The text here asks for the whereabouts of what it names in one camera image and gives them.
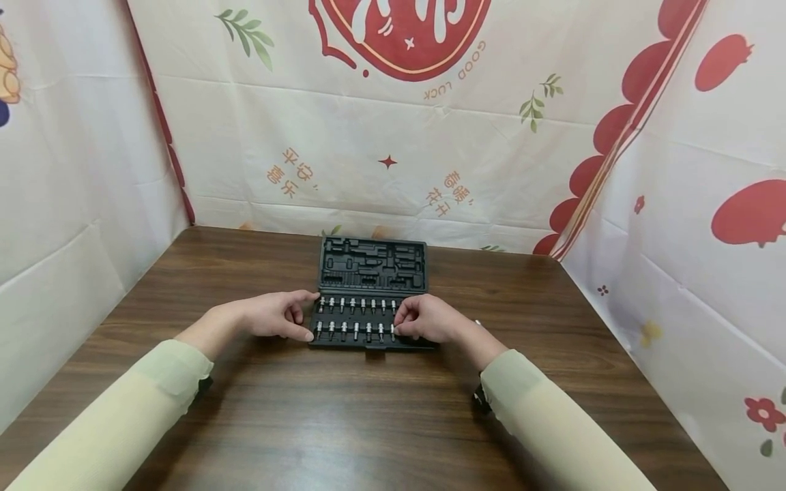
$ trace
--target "red star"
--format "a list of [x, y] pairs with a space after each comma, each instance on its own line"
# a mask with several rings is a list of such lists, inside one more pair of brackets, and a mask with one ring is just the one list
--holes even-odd
[[388, 169], [390, 169], [391, 165], [393, 165], [394, 163], [398, 163], [395, 160], [393, 160], [389, 155], [385, 160], [377, 160], [377, 162], [385, 164], [385, 167], [387, 167]]

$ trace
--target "chinese characters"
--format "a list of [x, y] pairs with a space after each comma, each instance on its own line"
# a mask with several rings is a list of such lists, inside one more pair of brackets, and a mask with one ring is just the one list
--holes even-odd
[[439, 188], [433, 188], [428, 192], [428, 195], [426, 195], [428, 206], [434, 208], [438, 217], [443, 217], [450, 211], [450, 201], [453, 201], [455, 205], [459, 205], [466, 201], [469, 206], [472, 206], [475, 202], [474, 199], [468, 199], [470, 196], [469, 189], [460, 185], [460, 181], [461, 176], [454, 170], [445, 176], [443, 185], [447, 190], [444, 195]]
[[[295, 173], [292, 177], [293, 179], [298, 178], [301, 181], [301, 185], [312, 179], [314, 171], [305, 162], [299, 162], [300, 155], [294, 148], [289, 147], [281, 154], [284, 156], [283, 165], [286, 167], [286, 164], [290, 164], [293, 167], [292, 171]], [[275, 185], [281, 184], [283, 181], [284, 185], [281, 187], [281, 191], [284, 193], [284, 196], [289, 196], [290, 199], [294, 198], [297, 190], [300, 188], [296, 181], [286, 179], [286, 173], [278, 165], [274, 165], [267, 171], [267, 180]], [[318, 190], [318, 185], [313, 185], [312, 187]]]

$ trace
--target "red stripe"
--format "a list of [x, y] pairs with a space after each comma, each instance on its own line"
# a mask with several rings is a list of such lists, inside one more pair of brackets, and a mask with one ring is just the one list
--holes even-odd
[[161, 128], [161, 132], [163, 133], [163, 139], [167, 143], [167, 151], [169, 152], [169, 161], [172, 165], [172, 169], [174, 169], [174, 175], [178, 178], [178, 184], [180, 185], [180, 194], [183, 197], [183, 204], [185, 205], [185, 212], [189, 217], [189, 223], [194, 225], [196, 223], [196, 217], [194, 216], [194, 209], [191, 206], [191, 201], [189, 200], [188, 195], [185, 193], [185, 178], [183, 177], [183, 170], [180, 167], [180, 160], [178, 160], [178, 155], [174, 151], [174, 144], [172, 141], [172, 132], [169, 131], [169, 124], [167, 123], [167, 117], [163, 113], [163, 107], [161, 106], [161, 100], [158, 98], [158, 92], [156, 91], [156, 83], [153, 82], [152, 79], [152, 72], [150, 71], [150, 65], [148, 64], [147, 57], [145, 56], [145, 49], [142, 47], [142, 41], [139, 37], [139, 31], [137, 31], [137, 26], [134, 24], [134, 14], [131, 13], [131, 7], [129, 7], [128, 2], [126, 2], [126, 10], [128, 11], [128, 18], [131, 20], [131, 27], [134, 29], [134, 37], [137, 40], [137, 46], [139, 47], [139, 54], [141, 55], [142, 64], [145, 66], [145, 74], [147, 75], [148, 83], [150, 84], [150, 95], [152, 96], [153, 106], [156, 109], [156, 114], [158, 115], [158, 122]]
[[564, 256], [568, 253], [568, 251], [570, 251], [572, 245], [575, 243], [575, 240], [580, 234], [580, 232], [584, 230], [584, 226], [586, 225], [587, 218], [590, 216], [590, 211], [592, 210], [594, 204], [597, 201], [598, 196], [601, 193], [601, 190], [603, 189], [606, 181], [608, 180], [608, 176], [611, 173], [612, 168], [616, 164], [619, 157], [623, 154], [623, 152], [627, 150], [628, 146], [630, 146], [630, 143], [632, 143], [633, 139], [635, 139], [635, 137], [638, 136], [638, 134], [644, 129], [644, 125], [642, 125], [642, 127], [635, 132], [634, 138], [631, 140], [631, 142], [629, 142], [628, 145], [625, 146], [625, 148], [622, 148], [622, 150], [620, 150], [620, 146], [623, 144], [624, 139], [627, 136], [630, 136], [630, 132], [633, 131], [633, 129], [635, 129], [639, 123], [641, 123], [641, 121], [644, 119], [644, 117], [647, 114], [652, 114], [652, 112], [650, 112], [649, 109], [652, 107], [652, 110], [653, 111], [655, 110], [657, 101], [659, 101], [660, 96], [663, 95], [663, 91], [661, 89], [664, 88], [664, 86], [668, 83], [668, 80], [674, 74], [673, 68], [675, 64], [682, 57], [682, 54], [685, 52], [685, 46], [687, 45], [688, 41], [692, 37], [693, 32], [696, 30], [696, 24], [698, 23], [699, 18], [701, 18], [701, 14], [704, 8], [706, 7], [706, 4], [707, 4], [707, 0], [701, 0], [699, 5], [697, 6], [693, 17], [690, 18], [687, 29], [685, 29], [684, 31], [684, 35], [678, 40], [677, 48], [672, 52], [672, 56], [665, 63], [664, 69], [661, 71], [655, 85], [652, 87], [651, 90], [649, 90], [647, 97], [645, 98], [644, 104], [642, 104], [642, 106], [640, 106], [639, 108], [639, 111], [637, 111], [636, 114], [633, 115], [632, 119], [630, 120], [627, 126], [626, 131], [624, 131], [623, 134], [620, 136], [620, 140], [617, 142], [617, 145], [615, 146], [611, 155], [608, 156], [611, 158], [607, 159], [607, 163], [608, 162], [610, 163], [608, 163], [608, 165], [607, 163], [604, 163], [605, 168], [601, 171], [601, 175], [600, 175], [601, 180], [592, 187], [592, 190], [590, 191], [590, 195], [589, 195], [589, 201], [587, 201], [585, 203], [585, 206], [582, 207], [581, 210], [579, 211], [579, 215], [576, 219], [574, 226], [572, 227], [571, 231], [568, 234], [568, 238], [560, 246], [559, 249], [557, 249], [551, 254], [552, 257], [555, 258], [557, 261], [560, 261], [562, 260], [562, 258], [564, 258]]

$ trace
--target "hand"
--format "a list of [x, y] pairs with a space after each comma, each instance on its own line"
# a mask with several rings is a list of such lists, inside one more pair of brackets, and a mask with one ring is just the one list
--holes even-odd
[[319, 298], [307, 290], [279, 291], [226, 304], [235, 311], [240, 328], [256, 336], [274, 336], [310, 342], [311, 331], [303, 327], [303, 305]]
[[395, 319], [396, 335], [421, 336], [434, 343], [458, 341], [461, 330], [476, 326], [467, 317], [434, 295], [418, 295], [401, 302]]

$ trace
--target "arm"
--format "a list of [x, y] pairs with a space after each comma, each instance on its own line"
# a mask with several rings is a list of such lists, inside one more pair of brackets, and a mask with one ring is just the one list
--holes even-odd
[[483, 326], [431, 295], [405, 300], [395, 324], [396, 334], [456, 343], [481, 372], [496, 417], [564, 489], [655, 491], [573, 399]]
[[122, 489], [188, 410], [213, 360], [241, 331], [310, 341], [301, 302], [308, 291], [271, 293], [210, 309], [117, 379], [8, 488]]

